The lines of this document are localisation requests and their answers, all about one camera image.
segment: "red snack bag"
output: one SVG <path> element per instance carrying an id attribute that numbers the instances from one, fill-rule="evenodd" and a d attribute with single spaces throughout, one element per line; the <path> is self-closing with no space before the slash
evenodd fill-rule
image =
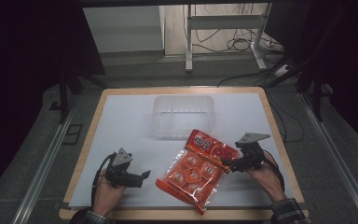
<path id="1" fill-rule="evenodd" d="M 232 161 L 240 156 L 236 149 L 197 129 L 191 132 L 185 148 L 218 165 L 226 173 L 229 172 L 229 167 L 225 166 L 222 161 Z"/>
<path id="2" fill-rule="evenodd" d="M 193 204 L 203 215 L 218 180 L 229 171 L 221 160 L 237 159 L 239 153 L 199 130 L 193 130 L 185 148 L 167 174 L 157 179 L 156 185 L 177 199 Z"/>

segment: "hand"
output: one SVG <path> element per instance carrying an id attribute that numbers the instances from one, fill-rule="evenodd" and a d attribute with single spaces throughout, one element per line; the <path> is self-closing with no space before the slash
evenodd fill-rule
<path id="1" fill-rule="evenodd" d="M 277 165 L 269 153 L 265 152 L 264 154 L 267 160 Z M 287 199 L 277 174 L 266 162 L 263 163 L 260 169 L 249 169 L 245 171 L 263 188 L 273 203 Z"/>
<path id="2" fill-rule="evenodd" d="M 98 179 L 97 190 L 95 192 L 94 206 L 92 211 L 101 216 L 106 217 L 112 211 L 121 196 L 123 195 L 126 187 L 113 188 L 109 181 L 104 176 L 106 170 L 101 170 L 101 175 Z"/>

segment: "wooden frame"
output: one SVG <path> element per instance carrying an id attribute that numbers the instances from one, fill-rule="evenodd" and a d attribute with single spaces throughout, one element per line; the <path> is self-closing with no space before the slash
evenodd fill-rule
<path id="1" fill-rule="evenodd" d="M 258 87 L 225 87 L 225 88 L 207 88 L 207 87 L 185 87 L 185 88 L 141 88 L 141 89 L 109 89 L 105 90 L 97 105 L 89 132 L 86 136 L 82 151 L 78 158 L 71 182 L 66 191 L 63 203 L 71 201 L 76 184 L 83 171 L 86 158 L 89 155 L 92 140 L 95 131 L 103 113 L 103 106 L 108 95 L 139 95 L 139 94 L 209 94 L 209 93 L 258 93 L 261 103 L 266 112 L 268 123 L 272 130 L 273 138 L 277 144 L 282 163 L 286 170 L 288 179 L 286 184 L 291 185 L 293 193 L 298 203 L 304 203 L 304 198 L 296 181 L 290 160 L 281 139 L 275 119 L 272 115 L 267 96 L 263 89 Z M 75 214 L 75 210 L 61 209 L 60 217 L 70 219 Z M 308 210 L 303 210 L 306 217 Z M 120 209 L 109 214 L 109 218 L 114 220 L 268 220 L 272 216 L 272 211 L 267 209 L 226 209 L 226 210 L 208 210 L 203 216 L 200 216 L 195 210 L 158 210 L 158 209 Z"/>

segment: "metal stand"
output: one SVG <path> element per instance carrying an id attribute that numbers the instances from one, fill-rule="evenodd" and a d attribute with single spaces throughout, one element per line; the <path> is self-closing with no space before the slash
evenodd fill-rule
<path id="1" fill-rule="evenodd" d="M 191 72 L 193 70 L 191 31 L 217 29 L 257 29 L 255 41 L 251 43 L 251 49 L 258 68 L 266 70 L 267 67 L 258 50 L 258 45 L 266 25 L 270 6 L 271 3 L 268 3 L 262 15 L 191 16 L 191 5 L 187 5 L 186 71 Z"/>
<path id="2" fill-rule="evenodd" d="M 67 69 L 65 71 L 60 72 L 60 101 L 61 105 L 59 106 L 59 109 L 61 110 L 61 120 L 60 123 L 63 123 L 63 121 L 66 119 L 68 115 L 68 97 L 67 97 L 67 89 L 68 86 L 71 90 L 71 93 L 78 95 L 83 92 L 83 86 L 80 83 L 80 80 L 78 79 L 78 75 L 82 76 L 86 80 L 88 80 L 91 83 L 94 83 L 95 85 L 101 87 L 102 89 L 109 89 L 110 86 L 101 80 L 83 73 L 82 71 L 72 68 Z"/>

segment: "transparent plastic container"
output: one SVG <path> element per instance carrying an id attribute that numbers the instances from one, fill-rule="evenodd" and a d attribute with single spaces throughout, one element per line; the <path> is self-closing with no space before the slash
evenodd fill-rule
<path id="1" fill-rule="evenodd" d="M 156 137 L 187 139 L 193 129 L 209 132 L 214 125 L 213 98 L 206 95 L 162 95 L 153 108 Z"/>

